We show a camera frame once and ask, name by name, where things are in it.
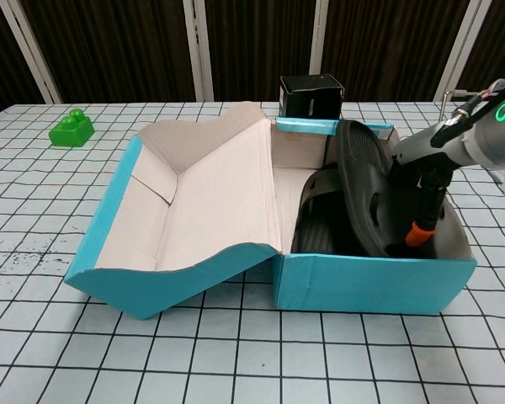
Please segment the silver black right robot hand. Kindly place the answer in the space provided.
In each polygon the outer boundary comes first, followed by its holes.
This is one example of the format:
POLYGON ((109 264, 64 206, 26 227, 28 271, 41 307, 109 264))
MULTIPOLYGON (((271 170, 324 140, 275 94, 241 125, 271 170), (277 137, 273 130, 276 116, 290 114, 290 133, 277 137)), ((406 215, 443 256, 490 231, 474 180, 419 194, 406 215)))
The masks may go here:
POLYGON ((462 135, 449 135, 445 140, 443 132, 443 125, 438 123, 400 141, 393 149, 389 180, 420 189, 417 216, 405 237, 409 247, 419 247, 434 235, 454 171, 476 164, 462 135))

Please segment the black rubber slipper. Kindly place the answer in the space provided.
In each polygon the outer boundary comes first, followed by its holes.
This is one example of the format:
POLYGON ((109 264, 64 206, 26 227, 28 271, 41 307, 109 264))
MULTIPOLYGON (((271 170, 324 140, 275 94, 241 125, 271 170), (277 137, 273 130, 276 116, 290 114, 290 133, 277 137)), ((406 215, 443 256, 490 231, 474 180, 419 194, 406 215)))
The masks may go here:
POLYGON ((349 222, 364 253, 436 258, 434 233, 452 172, 426 157, 401 165, 400 154, 388 157, 385 144, 357 121, 338 124, 333 148, 349 222))
POLYGON ((332 164, 305 182, 295 223, 293 253, 400 257, 411 202, 365 164, 332 164))

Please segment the light blue shoebox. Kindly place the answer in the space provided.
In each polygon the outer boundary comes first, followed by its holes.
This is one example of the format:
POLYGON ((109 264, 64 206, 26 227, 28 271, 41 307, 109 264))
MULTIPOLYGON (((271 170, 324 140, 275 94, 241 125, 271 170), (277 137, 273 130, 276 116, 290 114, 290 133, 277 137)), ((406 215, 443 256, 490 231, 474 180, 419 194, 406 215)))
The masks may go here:
MULTIPOLYGON (((282 129, 252 102, 206 122, 149 124, 127 146, 67 270, 70 286, 146 319, 260 263, 279 309, 435 314, 476 268, 444 200, 438 256, 377 258, 292 252, 300 197, 337 164, 337 134, 282 129)), ((401 141, 368 126, 386 154, 401 141)))

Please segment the white black-grid checkered tablecloth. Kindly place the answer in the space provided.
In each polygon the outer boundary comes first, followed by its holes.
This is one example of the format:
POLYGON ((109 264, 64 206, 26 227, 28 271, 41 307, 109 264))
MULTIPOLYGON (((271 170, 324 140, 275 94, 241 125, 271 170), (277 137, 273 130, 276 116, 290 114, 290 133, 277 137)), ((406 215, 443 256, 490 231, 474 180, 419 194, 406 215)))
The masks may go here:
POLYGON ((229 108, 84 104, 80 149, 50 144, 66 104, 0 112, 0 404, 505 404, 505 191, 478 167, 449 189, 476 271, 437 316, 278 311, 264 266, 145 321, 64 283, 129 139, 229 108))

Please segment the black square cup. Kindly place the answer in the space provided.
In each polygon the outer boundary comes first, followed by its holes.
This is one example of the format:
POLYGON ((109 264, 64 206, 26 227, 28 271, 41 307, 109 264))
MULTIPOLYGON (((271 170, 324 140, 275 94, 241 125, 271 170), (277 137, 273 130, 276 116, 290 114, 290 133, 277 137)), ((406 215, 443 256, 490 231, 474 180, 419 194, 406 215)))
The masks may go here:
POLYGON ((279 84, 279 116, 339 119, 345 88, 331 74, 282 76, 279 84))

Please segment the green toy building block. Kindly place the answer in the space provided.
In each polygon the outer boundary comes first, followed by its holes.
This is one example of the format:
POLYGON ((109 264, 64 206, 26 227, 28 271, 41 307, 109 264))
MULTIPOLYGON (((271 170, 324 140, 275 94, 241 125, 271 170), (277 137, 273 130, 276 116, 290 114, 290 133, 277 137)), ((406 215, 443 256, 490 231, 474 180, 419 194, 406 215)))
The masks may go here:
POLYGON ((50 130, 53 146, 80 147, 94 134, 93 123, 82 109, 71 109, 50 130))

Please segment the white partition frame post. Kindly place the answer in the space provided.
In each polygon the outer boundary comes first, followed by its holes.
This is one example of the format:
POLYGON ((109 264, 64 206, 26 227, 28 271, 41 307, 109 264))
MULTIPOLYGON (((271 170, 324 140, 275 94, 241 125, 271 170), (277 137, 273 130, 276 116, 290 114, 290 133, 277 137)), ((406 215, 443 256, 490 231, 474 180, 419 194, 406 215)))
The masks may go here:
POLYGON ((35 34, 31 29, 21 2, 19 0, 0 0, 0 8, 42 98, 47 104, 61 104, 62 98, 60 92, 35 38, 35 34))
POLYGON ((448 90, 456 89, 491 5, 492 0, 469 1, 434 94, 434 101, 441 101, 448 90))
POLYGON ((182 1, 196 101, 214 101, 205 0, 182 1))
POLYGON ((310 75, 316 75, 322 72, 322 56, 327 27, 328 9, 329 0, 316 0, 309 63, 310 75))

